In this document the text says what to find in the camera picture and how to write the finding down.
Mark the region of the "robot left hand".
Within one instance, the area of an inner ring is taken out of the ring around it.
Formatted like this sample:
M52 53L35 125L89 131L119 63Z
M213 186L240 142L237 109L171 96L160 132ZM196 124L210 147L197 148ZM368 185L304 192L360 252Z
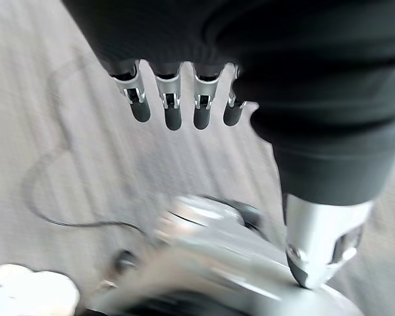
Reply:
M304 288L351 258L395 164L395 1L65 1L111 76L128 62L238 65L278 167Z

